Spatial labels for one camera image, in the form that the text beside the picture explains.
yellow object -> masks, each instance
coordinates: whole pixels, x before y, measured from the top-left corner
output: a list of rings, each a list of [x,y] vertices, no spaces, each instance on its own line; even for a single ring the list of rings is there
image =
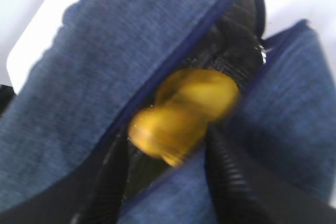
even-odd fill
[[[155,107],[132,120],[132,143],[152,157],[178,166],[205,134],[207,124],[224,117],[239,92],[233,79],[215,70],[179,70],[159,87]]]

white surface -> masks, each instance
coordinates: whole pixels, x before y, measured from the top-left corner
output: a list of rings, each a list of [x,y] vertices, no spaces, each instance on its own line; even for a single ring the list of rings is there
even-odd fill
[[[31,66],[47,49],[60,26],[64,9],[77,0],[46,0],[9,55],[7,69],[16,92]],[[265,0],[268,12],[266,37],[297,20],[308,18],[320,36],[330,67],[336,73],[336,0]]]
[[[6,70],[8,54],[43,1],[0,0],[0,84],[10,85]]]

zipper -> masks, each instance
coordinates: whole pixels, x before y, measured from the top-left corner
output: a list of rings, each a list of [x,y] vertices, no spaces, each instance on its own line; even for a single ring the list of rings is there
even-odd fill
[[[307,29],[310,29],[307,25],[308,21],[306,19],[299,21],[293,27],[284,30],[264,41],[262,41],[262,52],[265,55],[265,64],[252,78],[251,82],[243,92],[243,100],[248,99],[249,95],[252,93],[255,87],[258,86],[259,82],[265,77],[272,66],[277,62],[279,56],[282,55],[284,50],[297,38],[299,34],[304,33]]]

blue backpack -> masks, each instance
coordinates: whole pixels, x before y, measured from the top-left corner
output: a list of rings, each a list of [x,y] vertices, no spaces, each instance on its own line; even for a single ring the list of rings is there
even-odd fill
[[[264,0],[80,0],[0,120],[0,223],[335,223],[336,93],[306,20],[263,40]],[[129,141],[181,68],[242,100],[179,168]]]

denim fabric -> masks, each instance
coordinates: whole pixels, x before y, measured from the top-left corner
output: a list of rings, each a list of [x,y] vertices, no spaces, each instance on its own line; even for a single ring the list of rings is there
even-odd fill
[[[335,85],[313,30],[299,23],[278,39],[286,41],[269,55],[227,130],[262,165],[328,201],[336,172]]]
[[[263,166],[327,201],[336,158],[335,86],[313,30],[300,23],[283,38],[289,39],[273,45],[225,129]],[[180,220],[216,223],[201,154],[127,203],[118,223]]]
[[[0,211],[81,164],[158,67],[200,39],[185,43],[196,26],[213,23],[203,19],[219,1],[82,0],[69,8],[0,121]]]

